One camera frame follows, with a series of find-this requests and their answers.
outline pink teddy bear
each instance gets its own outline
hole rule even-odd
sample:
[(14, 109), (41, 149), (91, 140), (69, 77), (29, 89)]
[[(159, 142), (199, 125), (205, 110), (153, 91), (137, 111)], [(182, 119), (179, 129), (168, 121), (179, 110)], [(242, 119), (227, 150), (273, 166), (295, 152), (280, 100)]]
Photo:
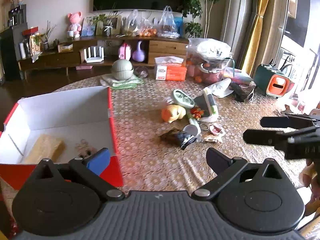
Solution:
[(69, 13), (68, 18), (70, 20), (70, 27), (69, 31), (73, 31), (74, 37), (78, 38), (80, 37), (80, 31), (81, 31), (81, 25), (79, 24), (82, 17), (82, 12), (77, 13)]

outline hand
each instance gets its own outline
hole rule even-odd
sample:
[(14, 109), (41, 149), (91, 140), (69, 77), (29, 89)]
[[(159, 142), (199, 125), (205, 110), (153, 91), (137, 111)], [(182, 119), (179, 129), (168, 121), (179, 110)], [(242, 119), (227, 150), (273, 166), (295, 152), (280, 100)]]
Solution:
[(302, 183), (305, 187), (309, 187), (311, 185), (311, 199), (310, 202), (314, 202), (320, 198), (320, 185), (317, 182), (317, 176), (315, 171), (315, 165), (312, 160), (307, 159), (306, 161), (307, 167), (304, 168), (302, 172)]

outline patterned tablecloth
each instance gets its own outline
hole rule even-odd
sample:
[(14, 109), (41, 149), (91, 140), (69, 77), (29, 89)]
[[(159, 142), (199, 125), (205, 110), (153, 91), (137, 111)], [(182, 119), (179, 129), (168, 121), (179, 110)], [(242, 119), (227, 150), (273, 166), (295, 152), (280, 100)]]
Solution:
[[(88, 78), (67, 85), (57, 91), (98, 86), (100, 78)], [(184, 151), (177, 146), (160, 141), (159, 135), (176, 127), (182, 129), (188, 120), (171, 124), (161, 119), (161, 102), (173, 89), (182, 89), (188, 95), (199, 95), (204, 86), (190, 80), (185, 82), (155, 81), (145, 79), (143, 85), (132, 90), (114, 90), (116, 136), (123, 173), (122, 190), (188, 190), (194, 191), (216, 175), (208, 167), (205, 154), (215, 147), (228, 157), (240, 156), (252, 163), (262, 163), (267, 157), (274, 158), (284, 169), (295, 187), (300, 187), (298, 174), (304, 161), (286, 161), (284, 154), (272, 147), (248, 145), (242, 139), (246, 129), (259, 129), (263, 116), (275, 115), (276, 99), (255, 94), (252, 103), (239, 103), (233, 95), (217, 98), (220, 123), (226, 135), (223, 143), (197, 142)], [(12, 200), (17, 193), (6, 183), (1, 183), (4, 200), (11, 211)]]

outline pink box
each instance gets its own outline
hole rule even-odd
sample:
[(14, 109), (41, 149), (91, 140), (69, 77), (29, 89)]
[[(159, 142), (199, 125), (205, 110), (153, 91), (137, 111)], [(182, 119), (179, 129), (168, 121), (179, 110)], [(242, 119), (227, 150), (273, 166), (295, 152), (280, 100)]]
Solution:
[(76, 70), (80, 70), (80, 69), (92, 69), (92, 66), (78, 66), (78, 67), (76, 67)]

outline tv stand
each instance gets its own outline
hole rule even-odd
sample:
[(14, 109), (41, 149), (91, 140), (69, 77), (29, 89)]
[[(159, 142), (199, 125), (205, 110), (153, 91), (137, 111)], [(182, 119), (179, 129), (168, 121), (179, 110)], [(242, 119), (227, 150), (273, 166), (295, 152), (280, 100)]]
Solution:
[(96, 63), (86, 63), (81, 58), (81, 53), (85, 48), (90, 46), (97, 46), (98, 41), (111, 41), (111, 40), (122, 40), (131, 45), (132, 52), (136, 50), (137, 43), (139, 40), (145, 41), (141, 44), (141, 49), (143, 49), (147, 55), (144, 62), (136, 62), (132, 59), (133, 66), (154, 66), (155, 57), (164, 56), (177, 56), (186, 59), (186, 45), (188, 45), (188, 39), (178, 38), (169, 39), (161, 37), (139, 37), (139, 36), (90, 36), (90, 37), (80, 37), (68, 42), (73, 43), (73, 50), (70, 52), (49, 51), (43, 52), (38, 60), (32, 63), (31, 58), (26, 58), (18, 62), (20, 71), (25, 73), (25, 78), (27, 76), (27, 71), (33, 69), (48, 69), (48, 68), (66, 68), (66, 74), (68, 75), (69, 67), (76, 66), (111, 66), (113, 62), (118, 59), (118, 55), (111, 55), (104, 57), (102, 62)]

